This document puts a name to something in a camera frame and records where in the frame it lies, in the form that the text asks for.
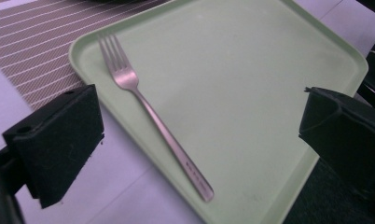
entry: utensil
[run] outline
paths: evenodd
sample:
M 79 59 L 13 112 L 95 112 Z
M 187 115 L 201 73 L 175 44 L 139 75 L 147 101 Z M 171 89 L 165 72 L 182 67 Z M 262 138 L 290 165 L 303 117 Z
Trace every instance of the utensil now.
M 146 100 L 144 95 L 138 91 L 138 76 L 135 74 L 130 62 L 114 34 L 99 35 L 98 42 L 101 52 L 109 72 L 118 86 L 126 91 L 130 91 L 144 106 L 149 116 L 152 118 L 164 140 L 174 153 L 178 162 L 187 174 L 189 180 L 199 192 L 205 202 L 210 202 L 214 198 L 214 191 L 208 181 L 201 174 L 200 170 L 190 159 L 185 150 L 179 145 L 174 136 L 161 121 L 155 110 Z

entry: fork handle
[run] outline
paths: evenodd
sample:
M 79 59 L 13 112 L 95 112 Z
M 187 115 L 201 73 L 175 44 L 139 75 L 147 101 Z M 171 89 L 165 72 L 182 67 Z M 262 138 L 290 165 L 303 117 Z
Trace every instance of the fork handle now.
M 197 166 L 190 159 L 186 151 L 179 145 L 179 143 L 176 141 L 174 136 L 168 130 L 167 126 L 165 126 L 165 124 L 161 121 L 158 114 L 155 112 L 155 110 L 146 100 L 144 95 L 141 94 L 141 92 L 139 92 L 137 89 L 133 90 L 132 93 L 134 93 L 134 95 L 142 103 L 147 113 L 155 122 L 164 140 L 167 142 L 168 146 L 173 151 L 175 157 L 179 161 L 179 164 L 182 166 L 183 170 L 187 174 L 190 182 L 193 184 L 196 191 L 199 192 L 199 194 L 201 195 L 201 197 L 204 199 L 205 202 L 207 203 L 210 202 L 214 198 L 214 191 L 211 188 L 208 181 L 205 179 L 205 177 L 201 174 L 199 168 L 197 168 Z

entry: fork head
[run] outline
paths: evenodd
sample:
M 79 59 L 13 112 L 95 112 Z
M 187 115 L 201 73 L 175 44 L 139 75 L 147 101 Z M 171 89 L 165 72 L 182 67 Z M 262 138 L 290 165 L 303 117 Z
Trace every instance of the fork head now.
M 104 61 L 112 74 L 113 79 L 124 90 L 135 91 L 138 86 L 138 76 L 135 74 L 114 34 L 98 35 L 101 53 Z

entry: light green plastic tray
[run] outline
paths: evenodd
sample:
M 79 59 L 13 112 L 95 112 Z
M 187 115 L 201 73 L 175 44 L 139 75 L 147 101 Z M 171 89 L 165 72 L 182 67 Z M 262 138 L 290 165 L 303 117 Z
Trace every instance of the light green plastic tray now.
M 205 203 L 144 109 L 108 74 L 115 32 L 139 89 L 212 184 Z M 81 36 L 70 62 L 207 223 L 280 223 L 317 161 L 299 139 L 308 93 L 353 95 L 365 59 L 292 1 L 176 0 Z

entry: placemat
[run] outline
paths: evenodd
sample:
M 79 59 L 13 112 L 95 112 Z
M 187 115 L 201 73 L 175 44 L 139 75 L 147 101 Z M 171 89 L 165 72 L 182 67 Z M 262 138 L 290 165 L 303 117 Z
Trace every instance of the placemat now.
M 33 110 L 83 85 L 69 46 L 87 32 L 167 0 L 38 0 L 0 11 L 0 69 Z

